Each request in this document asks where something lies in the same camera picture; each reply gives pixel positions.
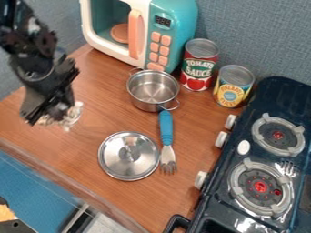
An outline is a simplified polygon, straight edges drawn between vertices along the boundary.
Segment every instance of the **red can label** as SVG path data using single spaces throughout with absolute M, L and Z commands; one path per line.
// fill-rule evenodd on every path
M 193 91 L 208 89 L 216 60 L 217 57 L 195 58 L 186 51 L 180 78 L 182 85 Z

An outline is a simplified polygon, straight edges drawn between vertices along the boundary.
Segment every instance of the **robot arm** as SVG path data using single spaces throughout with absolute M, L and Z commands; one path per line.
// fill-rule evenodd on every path
M 79 74 L 75 60 L 55 58 L 57 38 L 22 0 L 0 0 L 0 46 L 25 86 L 20 115 L 30 125 L 48 116 L 62 121 L 75 105 L 71 83 Z

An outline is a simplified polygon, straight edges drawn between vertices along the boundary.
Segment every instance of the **small metal pot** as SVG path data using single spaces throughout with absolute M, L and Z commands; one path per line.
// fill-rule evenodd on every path
M 143 70 L 130 75 L 126 88 L 131 95 L 132 103 L 139 109 L 158 112 L 179 107 L 176 97 L 180 87 L 168 73 Z

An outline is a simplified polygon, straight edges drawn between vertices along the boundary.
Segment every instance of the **tin can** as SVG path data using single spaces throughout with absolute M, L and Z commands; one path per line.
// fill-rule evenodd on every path
M 180 77 L 181 84 L 192 91 L 208 89 L 218 54 L 218 46 L 213 41 L 202 38 L 188 41 Z
M 224 66 L 219 70 L 214 98 L 221 106 L 242 106 L 255 82 L 254 75 L 242 66 Z

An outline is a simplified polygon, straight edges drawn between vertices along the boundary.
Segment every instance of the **fork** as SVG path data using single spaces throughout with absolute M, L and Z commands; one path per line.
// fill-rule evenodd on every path
M 159 114 L 161 139 L 163 148 L 160 157 L 160 169 L 167 174 L 177 171 L 176 156 L 172 148 L 173 143 L 173 118 L 170 112 L 164 110 Z

